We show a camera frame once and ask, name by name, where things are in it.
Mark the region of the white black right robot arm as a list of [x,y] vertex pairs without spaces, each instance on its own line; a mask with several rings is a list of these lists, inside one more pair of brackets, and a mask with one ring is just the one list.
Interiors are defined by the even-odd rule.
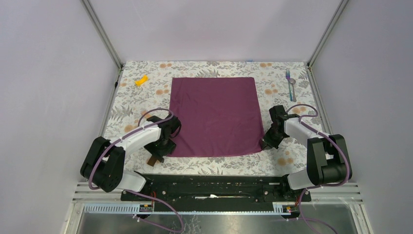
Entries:
[[278,148],[287,138],[294,138],[307,149],[306,167],[284,176],[279,188],[281,198],[293,200],[299,190],[321,186],[340,186],[352,177],[345,138],[329,135],[306,124],[303,116],[289,114],[282,105],[269,109],[272,124],[260,140],[262,150]]

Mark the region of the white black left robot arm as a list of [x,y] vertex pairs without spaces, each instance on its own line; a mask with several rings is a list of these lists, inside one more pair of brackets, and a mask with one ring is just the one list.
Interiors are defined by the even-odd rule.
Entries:
[[80,174],[90,181],[92,189],[111,192],[115,189],[132,190],[139,200],[151,194],[148,179],[138,172],[124,170],[126,157],[145,149],[150,153],[148,164],[164,162],[173,153],[176,144],[172,139],[181,130],[178,117],[169,114],[165,119],[152,116],[143,126],[135,128],[119,139],[97,137],[91,144],[80,168]]

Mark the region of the purple cloth napkin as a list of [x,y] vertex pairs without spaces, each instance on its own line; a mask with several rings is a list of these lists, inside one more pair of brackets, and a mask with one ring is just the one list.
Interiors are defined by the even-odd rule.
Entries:
[[261,151],[263,121],[252,77],[173,78],[169,108],[182,124],[172,157]]

